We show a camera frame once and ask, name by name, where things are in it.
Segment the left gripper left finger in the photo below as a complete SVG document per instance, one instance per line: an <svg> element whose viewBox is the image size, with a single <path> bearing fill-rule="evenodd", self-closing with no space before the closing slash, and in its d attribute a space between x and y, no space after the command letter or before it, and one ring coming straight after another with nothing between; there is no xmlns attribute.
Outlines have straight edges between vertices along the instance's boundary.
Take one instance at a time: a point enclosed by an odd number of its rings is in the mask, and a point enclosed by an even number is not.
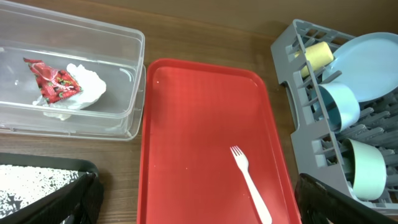
<svg viewBox="0 0 398 224"><path fill-rule="evenodd" d="M1 224L96 224L104 200L104 186L96 174L78 180L1 219Z"/></svg>

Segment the mint green bowl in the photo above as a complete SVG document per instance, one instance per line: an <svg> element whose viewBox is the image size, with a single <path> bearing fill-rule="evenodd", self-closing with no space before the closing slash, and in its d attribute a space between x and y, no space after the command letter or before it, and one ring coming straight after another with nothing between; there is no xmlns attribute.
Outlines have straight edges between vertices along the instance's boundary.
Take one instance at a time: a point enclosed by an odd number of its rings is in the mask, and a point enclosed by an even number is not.
<svg viewBox="0 0 398 224"><path fill-rule="evenodd" d="M351 182L354 195L364 201L378 199L386 186L386 163L374 146L345 139L347 151L343 156L343 170Z"/></svg>

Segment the white plastic fork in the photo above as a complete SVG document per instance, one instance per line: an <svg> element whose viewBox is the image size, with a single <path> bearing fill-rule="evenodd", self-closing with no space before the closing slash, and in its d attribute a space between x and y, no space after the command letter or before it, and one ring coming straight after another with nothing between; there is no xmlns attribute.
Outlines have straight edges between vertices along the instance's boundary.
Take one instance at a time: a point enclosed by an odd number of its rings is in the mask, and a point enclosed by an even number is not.
<svg viewBox="0 0 398 224"><path fill-rule="evenodd" d="M261 223L272 224L271 214L249 174L249 162L247 157L238 146L231 146L230 150L233 154L233 157L236 161L238 168L242 172L243 177L246 181L249 192L251 194L252 201L254 203L254 206L256 208Z"/></svg>

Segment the small light blue bowl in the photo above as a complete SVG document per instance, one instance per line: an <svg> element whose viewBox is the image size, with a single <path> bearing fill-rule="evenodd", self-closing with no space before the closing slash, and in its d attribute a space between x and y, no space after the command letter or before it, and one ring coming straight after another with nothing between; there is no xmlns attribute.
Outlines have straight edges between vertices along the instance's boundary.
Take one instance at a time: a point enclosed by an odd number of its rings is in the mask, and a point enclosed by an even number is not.
<svg viewBox="0 0 398 224"><path fill-rule="evenodd" d="M319 84L320 94L328 114L328 124L340 133L356 123L360 116L359 103L351 89L342 83Z"/></svg>

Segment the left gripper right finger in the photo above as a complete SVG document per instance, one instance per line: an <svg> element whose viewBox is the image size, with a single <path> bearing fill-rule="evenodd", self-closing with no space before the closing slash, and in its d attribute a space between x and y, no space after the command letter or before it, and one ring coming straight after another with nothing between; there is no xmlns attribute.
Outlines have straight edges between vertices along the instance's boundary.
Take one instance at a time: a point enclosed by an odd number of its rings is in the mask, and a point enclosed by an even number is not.
<svg viewBox="0 0 398 224"><path fill-rule="evenodd" d="M397 224L305 173L299 175L295 199L304 224Z"/></svg>

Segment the yellow plastic cup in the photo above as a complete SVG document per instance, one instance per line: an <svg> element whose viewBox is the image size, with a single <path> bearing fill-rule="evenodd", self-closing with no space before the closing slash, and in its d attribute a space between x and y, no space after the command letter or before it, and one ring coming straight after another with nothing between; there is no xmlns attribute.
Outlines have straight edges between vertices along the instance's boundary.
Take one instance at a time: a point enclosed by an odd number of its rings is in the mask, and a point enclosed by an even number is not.
<svg viewBox="0 0 398 224"><path fill-rule="evenodd" d="M319 42L307 47L305 50L305 56L310 62L314 72L334 60L332 51L326 42Z"/></svg>

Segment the large light blue plate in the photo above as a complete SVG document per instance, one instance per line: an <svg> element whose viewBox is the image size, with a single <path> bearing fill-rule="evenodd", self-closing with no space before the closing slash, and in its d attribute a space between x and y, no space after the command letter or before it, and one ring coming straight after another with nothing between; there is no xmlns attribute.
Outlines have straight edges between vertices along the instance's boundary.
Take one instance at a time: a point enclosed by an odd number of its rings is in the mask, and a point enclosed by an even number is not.
<svg viewBox="0 0 398 224"><path fill-rule="evenodd" d="M380 98L397 88L397 35L375 32L356 37L333 52L322 79L348 86L358 102Z"/></svg>

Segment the food leftovers rice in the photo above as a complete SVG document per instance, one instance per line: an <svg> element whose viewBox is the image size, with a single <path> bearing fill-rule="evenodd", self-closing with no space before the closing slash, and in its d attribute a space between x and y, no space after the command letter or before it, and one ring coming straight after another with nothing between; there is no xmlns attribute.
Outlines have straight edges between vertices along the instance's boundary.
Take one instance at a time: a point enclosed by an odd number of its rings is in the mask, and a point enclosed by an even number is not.
<svg viewBox="0 0 398 224"><path fill-rule="evenodd" d="M79 178L77 170L1 166L1 218L13 214Z"/></svg>

